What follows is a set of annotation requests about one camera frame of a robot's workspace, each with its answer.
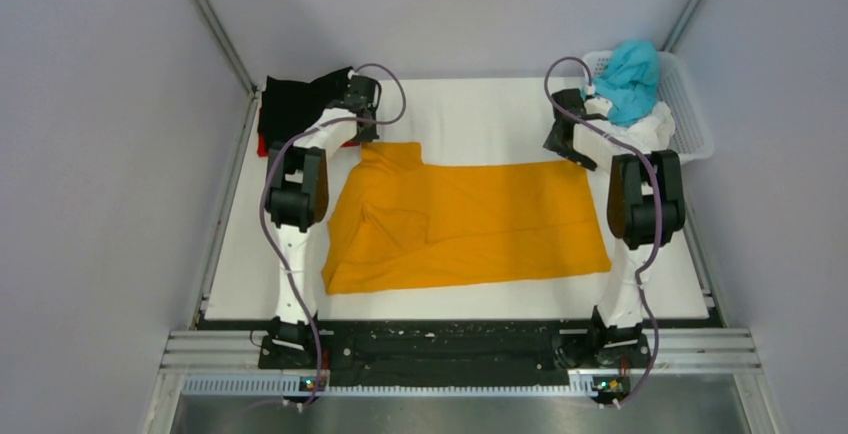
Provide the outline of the folded black t shirt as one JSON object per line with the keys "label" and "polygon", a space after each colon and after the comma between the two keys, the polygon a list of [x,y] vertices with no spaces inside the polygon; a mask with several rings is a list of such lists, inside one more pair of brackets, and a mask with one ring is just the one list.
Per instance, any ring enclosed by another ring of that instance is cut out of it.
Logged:
{"label": "folded black t shirt", "polygon": [[324,109],[346,91],[352,67],[345,67],[310,82],[266,77],[261,95],[257,135],[263,134],[269,149],[304,132]]}

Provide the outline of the white plastic basket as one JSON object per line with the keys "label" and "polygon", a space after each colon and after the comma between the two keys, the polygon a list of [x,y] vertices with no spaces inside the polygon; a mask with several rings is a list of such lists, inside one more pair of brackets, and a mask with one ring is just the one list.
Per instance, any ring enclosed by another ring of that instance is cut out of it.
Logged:
{"label": "white plastic basket", "polygon": [[[669,148],[678,153],[683,164],[707,159],[714,153],[714,141],[696,100],[688,73],[675,55],[666,52],[659,54],[661,75],[658,102],[663,101],[670,107],[676,123],[676,131]],[[589,67],[584,84],[586,81],[591,83]],[[608,119],[603,118],[597,125],[605,133],[616,138],[614,124]]]}

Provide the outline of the left corner metal post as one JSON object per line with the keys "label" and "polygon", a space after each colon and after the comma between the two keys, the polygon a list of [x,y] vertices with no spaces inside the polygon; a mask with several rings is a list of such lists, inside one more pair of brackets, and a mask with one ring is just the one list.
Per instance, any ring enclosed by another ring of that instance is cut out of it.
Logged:
{"label": "left corner metal post", "polygon": [[248,94],[256,91],[246,64],[237,52],[224,24],[220,20],[211,0],[190,0],[205,25],[208,33],[222,54],[229,69],[235,75],[239,86]]}

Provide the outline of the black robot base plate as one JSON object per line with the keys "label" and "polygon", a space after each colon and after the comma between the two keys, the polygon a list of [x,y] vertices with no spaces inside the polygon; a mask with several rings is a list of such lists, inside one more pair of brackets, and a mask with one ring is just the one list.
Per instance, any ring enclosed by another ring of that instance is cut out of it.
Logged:
{"label": "black robot base plate", "polygon": [[625,374],[650,357],[609,366],[581,361],[590,321],[329,321],[319,322],[316,363],[332,387],[500,388],[565,386],[578,368]]}

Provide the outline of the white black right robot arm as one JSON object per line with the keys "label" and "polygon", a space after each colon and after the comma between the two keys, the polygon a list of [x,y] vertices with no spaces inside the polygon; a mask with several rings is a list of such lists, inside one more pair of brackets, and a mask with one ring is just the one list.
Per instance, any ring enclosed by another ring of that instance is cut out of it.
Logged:
{"label": "white black right robot arm", "polygon": [[646,357],[643,324],[654,317],[646,305],[646,272],[686,221],[680,157],[671,149],[649,150],[604,133],[604,116],[588,112],[577,88],[547,98],[554,123],[544,148],[609,177],[606,219],[615,250],[580,359],[612,366]]}

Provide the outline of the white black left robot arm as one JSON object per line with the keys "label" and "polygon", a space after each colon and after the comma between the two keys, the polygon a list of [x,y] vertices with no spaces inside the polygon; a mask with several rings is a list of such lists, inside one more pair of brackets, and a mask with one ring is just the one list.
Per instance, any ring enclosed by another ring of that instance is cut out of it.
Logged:
{"label": "white black left robot arm", "polygon": [[267,160],[260,223],[283,258],[264,367],[306,368],[319,358],[317,308],[305,285],[318,271],[310,241],[328,212],[329,161],[344,147],[377,139],[380,95],[379,81],[352,68],[310,82],[266,80],[257,128],[257,152]]}

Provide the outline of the folded red t shirt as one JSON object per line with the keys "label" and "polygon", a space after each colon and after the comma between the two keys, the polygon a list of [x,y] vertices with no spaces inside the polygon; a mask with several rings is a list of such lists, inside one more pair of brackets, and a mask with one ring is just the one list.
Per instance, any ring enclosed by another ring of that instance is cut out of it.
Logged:
{"label": "folded red t shirt", "polygon": [[268,148],[263,134],[257,135],[257,155],[260,158],[268,156]]}

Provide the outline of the turquoise t shirt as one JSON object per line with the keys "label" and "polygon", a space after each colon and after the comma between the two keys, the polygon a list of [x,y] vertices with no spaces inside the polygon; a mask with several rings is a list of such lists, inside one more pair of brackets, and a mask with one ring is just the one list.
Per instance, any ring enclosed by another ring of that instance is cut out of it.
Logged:
{"label": "turquoise t shirt", "polygon": [[607,100],[605,117],[612,124],[630,127],[652,112],[658,102],[661,59],[651,42],[624,41],[610,52],[593,52],[582,60],[589,67],[592,88],[586,81],[581,95]]}

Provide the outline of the grey metal frame rail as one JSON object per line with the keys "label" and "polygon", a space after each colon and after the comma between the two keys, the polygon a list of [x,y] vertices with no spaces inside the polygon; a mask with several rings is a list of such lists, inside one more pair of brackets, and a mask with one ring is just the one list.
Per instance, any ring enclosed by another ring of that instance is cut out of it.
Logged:
{"label": "grey metal frame rail", "polygon": [[684,227],[660,251],[663,294],[660,326],[672,329],[725,328],[722,301],[699,233],[694,194],[683,184]]}

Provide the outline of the white t shirt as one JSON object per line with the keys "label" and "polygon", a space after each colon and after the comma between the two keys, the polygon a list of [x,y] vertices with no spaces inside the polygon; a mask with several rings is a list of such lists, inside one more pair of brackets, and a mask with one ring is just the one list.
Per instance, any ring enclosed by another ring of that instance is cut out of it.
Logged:
{"label": "white t shirt", "polygon": [[629,127],[614,125],[617,139],[642,152],[668,149],[675,131],[672,111],[663,101],[657,102],[649,114]]}

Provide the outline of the yellow t shirt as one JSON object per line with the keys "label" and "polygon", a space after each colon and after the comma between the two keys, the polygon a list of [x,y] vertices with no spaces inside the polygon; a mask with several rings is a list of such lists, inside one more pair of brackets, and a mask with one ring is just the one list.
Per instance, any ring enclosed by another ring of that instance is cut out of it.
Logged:
{"label": "yellow t shirt", "polygon": [[330,294],[606,272],[584,169],[566,161],[438,166],[417,143],[365,146],[328,222]]}

